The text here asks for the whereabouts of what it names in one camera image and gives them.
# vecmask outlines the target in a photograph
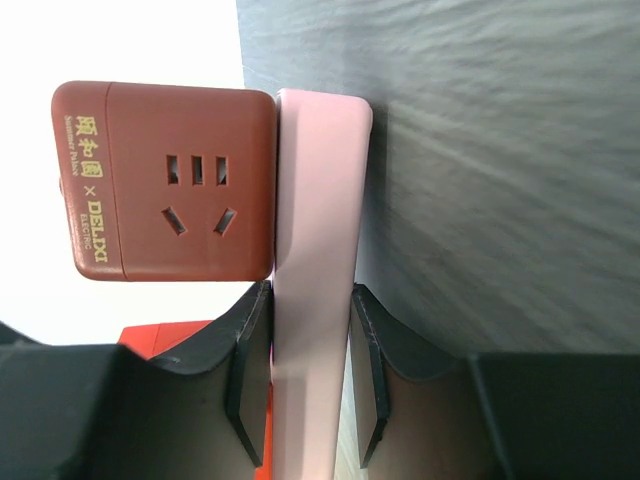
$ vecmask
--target power socket adapter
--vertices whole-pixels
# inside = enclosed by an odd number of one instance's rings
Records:
[[[82,275],[259,281],[274,263],[277,109],[263,92],[69,82],[52,101]]]

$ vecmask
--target brown power adapter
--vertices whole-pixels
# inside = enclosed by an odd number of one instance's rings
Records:
[[[251,90],[69,82],[52,102],[76,267],[258,281],[273,266],[277,112]]]

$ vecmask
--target light pink board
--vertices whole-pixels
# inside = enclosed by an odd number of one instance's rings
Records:
[[[274,480],[333,480],[372,112],[284,89],[276,227]]]

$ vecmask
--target white background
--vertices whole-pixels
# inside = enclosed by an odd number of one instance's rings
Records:
[[[76,272],[50,117],[69,80],[242,87],[235,2],[0,4],[0,321],[52,344],[214,319],[249,284],[133,284]]]

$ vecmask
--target electrical outlet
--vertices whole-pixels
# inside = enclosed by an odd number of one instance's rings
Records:
[[[277,112],[252,90],[69,82],[53,97],[75,263],[124,281],[273,266]]]

